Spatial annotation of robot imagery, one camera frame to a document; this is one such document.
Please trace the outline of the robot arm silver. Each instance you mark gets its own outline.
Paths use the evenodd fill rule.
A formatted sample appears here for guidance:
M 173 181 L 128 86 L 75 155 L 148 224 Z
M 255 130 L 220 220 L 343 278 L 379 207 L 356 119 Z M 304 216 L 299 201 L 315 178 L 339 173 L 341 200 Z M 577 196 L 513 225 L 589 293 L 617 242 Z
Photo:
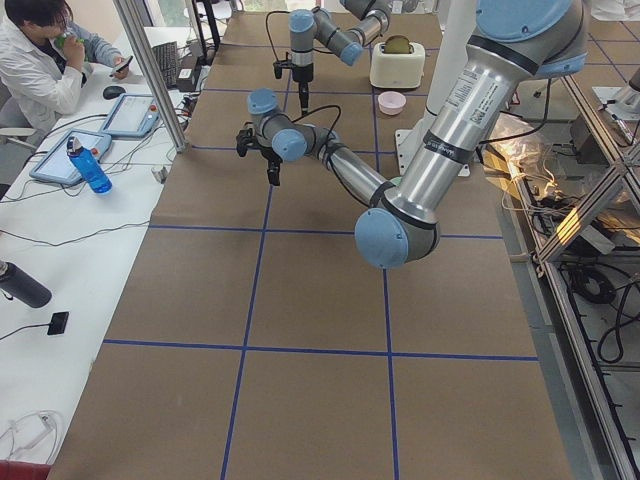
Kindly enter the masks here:
M 465 40 L 464 65 L 397 181 L 362 161 L 333 128 L 291 120 L 270 89 L 247 99 L 251 119 L 237 135 L 238 154 L 259 151 L 272 185 L 282 163 L 318 159 L 365 206 L 356 246 L 378 268 L 399 267 L 436 248 L 436 208 L 520 83 L 563 77 L 585 63 L 587 1 L 457 1 L 454 8 L 471 20 L 468 28 L 448 24 L 445 30 Z
M 314 78 L 314 43 L 319 42 L 330 54 L 353 66 L 364 49 L 385 34 L 391 21 L 387 1 L 341 1 L 340 4 L 359 19 L 354 27 L 343 30 L 322 7 L 297 9 L 288 13 L 290 51 L 283 59 L 274 54 L 274 75 L 280 79 L 285 69 L 292 71 L 298 84 L 301 113 L 309 110 L 309 84 Z

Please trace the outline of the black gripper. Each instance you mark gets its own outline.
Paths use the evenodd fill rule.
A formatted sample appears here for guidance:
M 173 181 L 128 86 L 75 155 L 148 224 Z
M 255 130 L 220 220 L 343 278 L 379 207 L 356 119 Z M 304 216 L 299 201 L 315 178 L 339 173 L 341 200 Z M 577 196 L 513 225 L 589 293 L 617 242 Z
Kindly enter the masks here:
M 280 185 L 281 158 L 268 146 L 259 143 L 257 135 L 252 127 L 241 129 L 236 135 L 236 152 L 240 157 L 245 157 L 249 150 L 259 150 L 267 160 L 267 177 L 272 186 Z
M 276 60 L 273 62 L 273 71 L 276 79 L 281 79 L 284 70 L 292 71 L 292 78 L 298 84 L 298 95 L 301 114 L 309 111 L 309 84 L 314 78 L 314 64 L 297 65 L 291 59 Z

